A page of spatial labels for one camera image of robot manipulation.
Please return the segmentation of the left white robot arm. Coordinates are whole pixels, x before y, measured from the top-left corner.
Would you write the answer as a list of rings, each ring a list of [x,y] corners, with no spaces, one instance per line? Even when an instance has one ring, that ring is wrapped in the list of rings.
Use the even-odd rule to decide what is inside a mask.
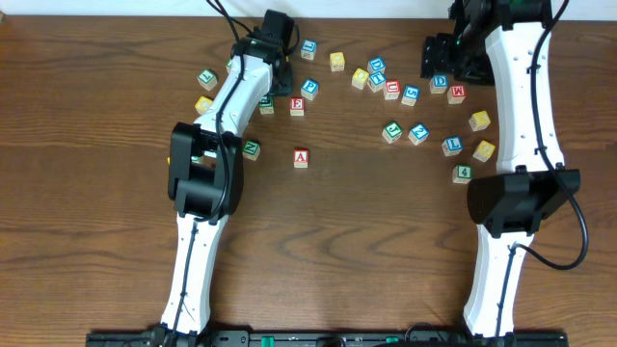
[[[299,35],[286,13],[269,10],[260,27],[237,37],[231,67],[212,105],[172,132],[168,196],[178,232],[174,276],[161,324],[197,336],[210,317],[210,287],[219,239],[243,190],[242,135],[265,96],[292,92],[288,57]]]

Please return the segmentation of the red A block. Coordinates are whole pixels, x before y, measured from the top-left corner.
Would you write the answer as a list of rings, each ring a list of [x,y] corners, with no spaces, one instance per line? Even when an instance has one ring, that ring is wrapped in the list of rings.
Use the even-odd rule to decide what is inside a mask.
[[[304,148],[295,149],[293,165],[296,169],[305,169],[309,166],[309,151]]]

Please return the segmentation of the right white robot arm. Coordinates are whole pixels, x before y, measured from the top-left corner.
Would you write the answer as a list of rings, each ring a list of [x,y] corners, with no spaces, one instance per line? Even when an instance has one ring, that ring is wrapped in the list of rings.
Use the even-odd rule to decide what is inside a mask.
[[[549,1],[456,0],[455,27],[423,46],[421,75],[440,73],[496,89],[499,126],[496,174],[469,183],[469,215],[477,226],[474,278],[463,319],[476,345],[514,346],[513,308],[527,255],[552,269],[577,267],[587,255],[589,231],[575,194],[580,173],[565,165],[551,108],[550,35],[563,13]],[[565,202],[579,220],[582,244],[558,265],[530,245],[542,221]]]

